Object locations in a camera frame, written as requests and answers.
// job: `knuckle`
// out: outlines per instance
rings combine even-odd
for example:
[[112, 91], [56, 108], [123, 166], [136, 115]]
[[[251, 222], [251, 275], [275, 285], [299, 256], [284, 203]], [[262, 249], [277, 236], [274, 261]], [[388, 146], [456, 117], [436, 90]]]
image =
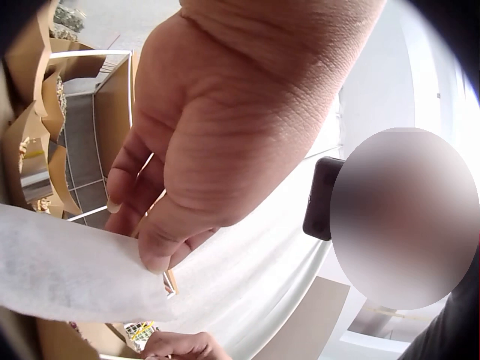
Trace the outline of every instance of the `knuckle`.
[[210, 333], [206, 332], [206, 331], [202, 331], [201, 333], [198, 333], [195, 335], [198, 340], [201, 342], [201, 343], [204, 343], [204, 344], [208, 344], [212, 341], [213, 339], [213, 336], [210, 335]]

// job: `floor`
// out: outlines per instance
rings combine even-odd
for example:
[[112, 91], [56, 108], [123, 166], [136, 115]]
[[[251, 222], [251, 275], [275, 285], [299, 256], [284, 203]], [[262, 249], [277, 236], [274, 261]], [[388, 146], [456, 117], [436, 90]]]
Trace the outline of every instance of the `floor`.
[[[180, 8], [178, 0], [135, 3], [129, 0], [64, 0], [63, 3], [85, 14], [80, 42], [97, 49], [134, 50], [137, 54], [150, 32]], [[121, 58], [108, 57], [107, 60], [117, 63]], [[78, 93], [91, 86], [92, 79], [72, 80], [65, 84], [65, 93]]]
[[[67, 98], [67, 117], [59, 145], [67, 148], [66, 178], [70, 194], [83, 213], [106, 205], [107, 193], [98, 155], [92, 116], [92, 95]], [[75, 220], [79, 224], [103, 228], [108, 211]]]

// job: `finger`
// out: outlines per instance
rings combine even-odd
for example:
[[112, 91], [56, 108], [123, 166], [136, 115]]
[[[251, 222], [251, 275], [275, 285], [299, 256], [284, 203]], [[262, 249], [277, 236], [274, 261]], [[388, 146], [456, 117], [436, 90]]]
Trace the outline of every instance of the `finger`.
[[213, 341], [206, 333], [187, 335], [155, 331], [148, 339], [142, 357], [200, 355], [211, 347]]
[[164, 163], [154, 155], [140, 171], [130, 195], [123, 201], [120, 210], [110, 216], [105, 230], [130, 236], [138, 222], [164, 190]]
[[108, 173], [108, 210], [118, 212], [120, 204], [133, 190], [137, 175], [152, 152], [133, 126]]
[[185, 242], [181, 244], [178, 249], [172, 254], [168, 268], [171, 269], [177, 266], [180, 262], [183, 261], [183, 259], [190, 255], [193, 250], [197, 249], [213, 234], [215, 234], [218, 229], [219, 228], [212, 228], [185, 240]]
[[187, 239], [211, 228], [209, 216], [177, 204], [167, 192], [141, 224], [138, 238], [140, 258], [151, 272], [161, 273], [169, 268], [170, 257]]

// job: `black object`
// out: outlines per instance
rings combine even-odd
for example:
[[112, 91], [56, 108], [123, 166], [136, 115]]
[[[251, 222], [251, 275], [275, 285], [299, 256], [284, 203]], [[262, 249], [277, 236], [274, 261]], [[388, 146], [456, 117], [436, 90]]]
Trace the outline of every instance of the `black object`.
[[330, 233], [330, 200], [335, 180], [344, 163], [344, 160], [328, 156], [317, 161], [307, 211], [303, 220], [303, 232], [305, 234], [325, 241], [332, 239]]

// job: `fingernail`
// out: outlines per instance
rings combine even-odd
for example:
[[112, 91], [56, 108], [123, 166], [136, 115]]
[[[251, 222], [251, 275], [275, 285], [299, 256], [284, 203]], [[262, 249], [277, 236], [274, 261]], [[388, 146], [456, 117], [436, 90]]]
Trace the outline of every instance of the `fingernail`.
[[152, 254], [144, 256], [143, 262], [148, 271], [155, 275], [164, 273], [166, 269], [168, 269], [168, 264], [170, 263], [168, 258], [157, 257]]
[[120, 210], [120, 205], [113, 203], [110, 198], [107, 200], [107, 210], [111, 214], [116, 214]]

